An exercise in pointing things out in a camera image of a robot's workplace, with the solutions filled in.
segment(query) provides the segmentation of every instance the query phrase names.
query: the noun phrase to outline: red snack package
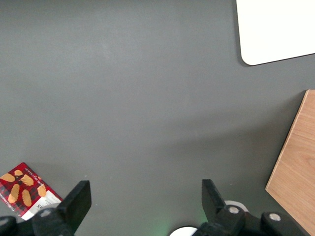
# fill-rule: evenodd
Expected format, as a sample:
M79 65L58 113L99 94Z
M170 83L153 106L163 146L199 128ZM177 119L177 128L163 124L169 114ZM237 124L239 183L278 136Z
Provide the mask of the red snack package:
M62 201L24 162L0 177L0 198L24 220L32 218L41 208Z

